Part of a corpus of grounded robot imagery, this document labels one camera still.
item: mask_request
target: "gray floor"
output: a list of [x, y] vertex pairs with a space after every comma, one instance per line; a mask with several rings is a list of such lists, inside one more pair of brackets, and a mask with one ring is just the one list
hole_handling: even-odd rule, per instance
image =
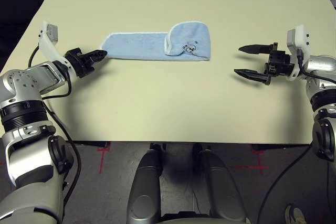
[[[131, 142], [113, 142], [105, 151], [93, 146], [79, 146], [82, 173], [66, 207], [63, 223], [125, 223], [133, 176], [148, 147], [148, 143]], [[212, 144], [211, 148], [230, 167], [248, 216], [252, 223], [256, 223], [258, 209], [269, 186], [306, 147], [268, 150], [263, 153], [252, 151], [247, 144]], [[192, 187], [201, 213], [209, 212], [203, 178], [192, 175], [191, 149], [192, 144], [167, 143], [164, 171], [160, 177], [162, 214], [198, 212]], [[2, 199], [13, 187], [6, 175], [3, 150], [0, 151]], [[334, 205], [335, 181], [332, 176], [330, 185], [330, 201]], [[283, 212], [289, 203], [296, 204], [303, 210], [308, 224], [333, 223], [326, 186], [327, 164], [309, 152], [274, 188], [260, 223], [285, 223]]]

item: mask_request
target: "blue towel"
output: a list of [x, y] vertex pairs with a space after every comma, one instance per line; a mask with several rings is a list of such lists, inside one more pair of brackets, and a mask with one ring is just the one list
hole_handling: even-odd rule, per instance
[[210, 60], [211, 42], [202, 22], [175, 25], [169, 33], [112, 33], [102, 44], [108, 57], [132, 60]]

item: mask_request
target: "wire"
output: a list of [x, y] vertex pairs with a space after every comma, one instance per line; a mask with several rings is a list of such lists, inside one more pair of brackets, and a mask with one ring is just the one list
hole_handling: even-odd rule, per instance
[[[31, 56], [29, 58], [29, 61], [28, 61], [28, 67], [30, 68], [32, 66], [32, 61], [33, 61], [33, 58], [36, 54], [36, 52], [38, 51], [39, 47], [37, 45], [37, 47], [34, 49], [34, 51], [31, 53]], [[66, 78], [67, 78], [67, 82], [68, 82], [68, 92], [66, 94], [59, 94], [59, 95], [50, 95], [48, 97], [42, 97], [42, 100], [46, 100], [46, 99], [50, 99], [50, 98], [61, 98], [61, 97], [67, 97], [68, 95], [71, 94], [71, 91], [72, 91], [72, 86], [71, 86], [71, 80], [70, 80], [70, 75], [69, 73], [66, 71]]]
[[70, 137], [69, 133], [67, 132], [67, 130], [65, 129], [64, 125], [61, 123], [61, 121], [59, 120], [58, 116], [56, 115], [56, 113], [54, 111], [51, 111], [48, 106], [44, 104], [44, 107], [46, 108], [48, 114], [52, 117], [52, 119], [54, 119], [54, 121], [58, 124], [58, 126], [62, 129], [62, 131], [64, 132], [65, 136], [67, 137], [68, 139], [68, 142], [70, 143], [71, 147], [73, 148], [73, 151], [76, 155], [76, 159], [77, 159], [77, 171], [76, 171], [76, 174], [75, 174], [75, 177], [74, 177], [74, 180], [72, 181], [72, 184], [67, 192], [67, 194], [65, 195], [64, 197], [64, 206], [67, 204], [76, 184], [77, 184], [77, 181], [78, 181], [78, 178], [79, 178], [79, 175], [80, 175], [80, 171], [81, 171], [81, 168], [82, 168], [82, 161], [81, 161], [81, 158], [80, 158], [80, 154], [76, 148], [76, 145], [75, 143], [73, 142], [72, 138]]
[[300, 49], [298, 49], [297, 57], [298, 57], [298, 65], [299, 65], [300, 71], [302, 72], [303, 75], [309, 76], [311, 78], [316, 78], [316, 79], [320, 79], [320, 80], [324, 80], [324, 81], [329, 81], [329, 82], [331, 82], [331, 83], [333, 83], [333, 84], [336, 85], [336, 81], [334, 81], [334, 80], [332, 80], [330, 78], [322, 77], [322, 76], [317, 76], [316, 74], [312, 74], [312, 73], [306, 72], [303, 69], [303, 66], [302, 66], [303, 55], [302, 55], [302, 51]]
[[[29, 58], [29, 62], [28, 62], [28, 67], [31, 67], [32, 66], [32, 61], [33, 61], [33, 58], [38, 50], [38, 46], [34, 49], [33, 53], [31, 54], [30, 58]], [[51, 96], [48, 96], [48, 97], [43, 97], [42, 100], [45, 100], [45, 99], [51, 99], [51, 98], [59, 98], [59, 97], [66, 97], [68, 95], [71, 94], [71, 91], [72, 91], [72, 86], [71, 86], [71, 80], [70, 80], [70, 74], [68, 71], [65, 72], [66, 74], [66, 79], [67, 79], [67, 82], [68, 82], [68, 93], [67, 94], [62, 94], [62, 95], [51, 95]], [[77, 159], [77, 171], [76, 171], [76, 174], [75, 174], [75, 177], [74, 177], [74, 180], [72, 181], [71, 183], [71, 186], [69, 187], [69, 190], [67, 192], [67, 194], [65, 195], [64, 197], [64, 203], [63, 203], [63, 206], [65, 207], [65, 205], [67, 204], [76, 184], [77, 184], [77, 181], [78, 181], [78, 178], [79, 178], [79, 175], [80, 175], [80, 172], [81, 172], [81, 168], [82, 168], [82, 161], [81, 161], [81, 158], [80, 158], [80, 154], [76, 148], [76, 145], [75, 143], [73, 142], [71, 136], [69, 135], [69, 133], [67, 132], [67, 130], [65, 129], [64, 125], [62, 124], [62, 122], [60, 121], [60, 119], [58, 118], [58, 116], [56, 115], [56, 113], [52, 110], [50, 110], [48, 108], [48, 106], [43, 102], [43, 105], [46, 109], [46, 111], [48, 112], [48, 114], [54, 119], [54, 121], [58, 124], [58, 126], [62, 129], [62, 131], [64, 132], [65, 136], [67, 137], [68, 139], [68, 142], [70, 143], [75, 155], [76, 155], [76, 159]]]
[[280, 175], [277, 177], [276, 180], [274, 180], [273, 184], [270, 186], [270, 188], [268, 189], [267, 193], [265, 194], [265, 197], [261, 203], [261, 206], [259, 208], [259, 213], [258, 213], [258, 218], [257, 218], [257, 224], [260, 223], [260, 216], [261, 216], [261, 213], [262, 213], [262, 210], [265, 206], [265, 203], [268, 199], [268, 196], [270, 195], [270, 193], [272, 192], [273, 188], [276, 186], [276, 184], [279, 182], [279, 180], [281, 180], [281, 178], [284, 176], [284, 174], [286, 174], [286, 172], [291, 169], [296, 163], [298, 163], [307, 153], [308, 151], [310, 150], [311, 148], [311, 144], [305, 149], [304, 152], [302, 152], [302, 154], [300, 156], [298, 156], [292, 163], [290, 163], [286, 169], [284, 169], [282, 171], [282, 173], [280, 173]]
[[34, 49], [34, 51], [31, 53], [31, 56], [30, 56], [30, 58], [29, 58], [29, 61], [28, 61], [28, 67], [29, 67], [29, 68], [32, 66], [32, 63], [31, 63], [31, 62], [33, 61], [33, 58], [34, 58], [34, 56], [35, 56], [37, 50], [38, 50], [38, 45], [37, 45], [37, 47]]
[[66, 94], [58, 94], [58, 95], [50, 95], [48, 97], [42, 97], [42, 100], [51, 99], [51, 98], [67, 97], [68, 95], [71, 94], [72, 86], [71, 86], [70, 75], [69, 75], [68, 71], [66, 71], [65, 74], [66, 74], [66, 79], [67, 79], [67, 82], [68, 82], [68, 93], [66, 93]]

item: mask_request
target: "beige tabletop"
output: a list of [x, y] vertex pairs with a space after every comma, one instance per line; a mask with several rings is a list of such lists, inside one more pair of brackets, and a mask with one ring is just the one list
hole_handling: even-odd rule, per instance
[[[45, 0], [2, 73], [27, 67], [43, 20], [58, 26], [62, 54], [99, 49], [111, 32], [169, 31], [189, 20], [209, 27], [210, 61], [107, 59], [74, 83], [71, 96], [53, 99], [52, 109], [74, 140], [311, 142], [305, 81], [278, 77], [265, 86], [233, 69], [262, 71], [267, 55], [237, 49], [276, 41], [287, 50], [287, 30], [302, 23], [312, 54], [335, 56], [335, 10], [328, 0]], [[33, 64], [45, 60], [38, 52]]]

